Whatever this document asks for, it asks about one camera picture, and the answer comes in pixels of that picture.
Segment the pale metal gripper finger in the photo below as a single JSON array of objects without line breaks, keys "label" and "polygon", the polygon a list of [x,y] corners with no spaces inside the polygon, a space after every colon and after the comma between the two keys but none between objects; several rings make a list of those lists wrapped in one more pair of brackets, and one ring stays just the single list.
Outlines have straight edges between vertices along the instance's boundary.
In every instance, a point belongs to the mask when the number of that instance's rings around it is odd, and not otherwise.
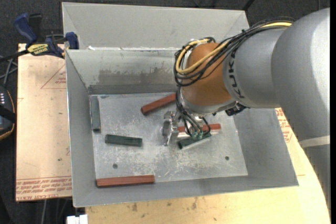
[{"label": "pale metal gripper finger", "polygon": [[164,118],[164,124],[175,124],[176,120],[176,112],[175,111],[167,111],[163,118]]},{"label": "pale metal gripper finger", "polygon": [[173,133],[172,123],[163,123],[162,136],[164,137],[164,146],[168,146]]}]

